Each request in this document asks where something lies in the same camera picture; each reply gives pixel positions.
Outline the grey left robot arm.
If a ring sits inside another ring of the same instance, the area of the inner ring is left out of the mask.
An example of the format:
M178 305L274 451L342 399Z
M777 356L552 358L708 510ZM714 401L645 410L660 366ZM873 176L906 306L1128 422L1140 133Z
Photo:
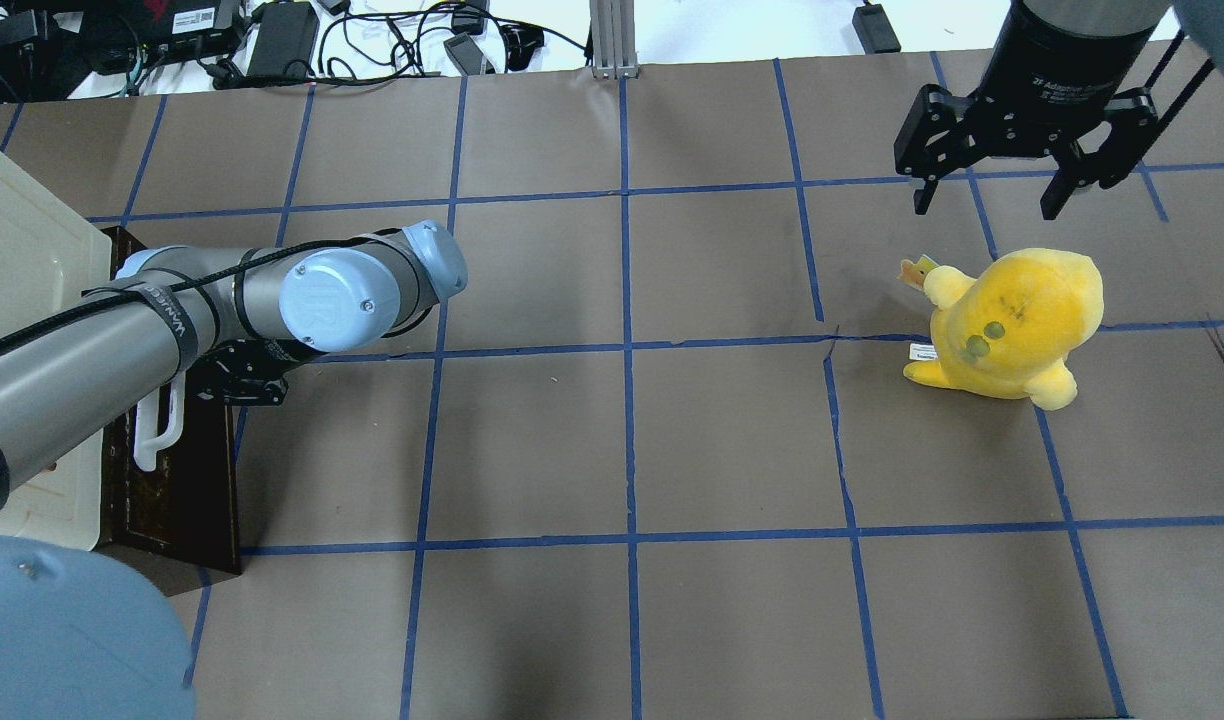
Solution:
M0 536L191 560L1115 530L1184 299L1146 170L1042 222L987 160L927 217L887 173L927 55L0 108ZM1104 323L1072 409L914 384L938 306L1037 242Z

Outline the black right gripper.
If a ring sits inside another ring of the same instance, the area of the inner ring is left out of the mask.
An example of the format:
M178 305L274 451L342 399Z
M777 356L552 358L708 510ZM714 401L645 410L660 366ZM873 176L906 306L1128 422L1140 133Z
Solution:
M938 182L982 158L1038 159L1058 169L1040 197L1059 217L1075 191L1127 178L1159 137L1151 88L1121 89L1168 1L1013 1L978 88L922 86L894 141L894 168L927 214ZM1109 126L1095 151L1080 140Z

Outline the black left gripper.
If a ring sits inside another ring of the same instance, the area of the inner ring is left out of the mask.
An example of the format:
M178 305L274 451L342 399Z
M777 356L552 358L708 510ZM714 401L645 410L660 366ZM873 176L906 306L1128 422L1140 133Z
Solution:
M186 389L231 407L280 407L286 373L324 355L297 340L233 340L193 364Z

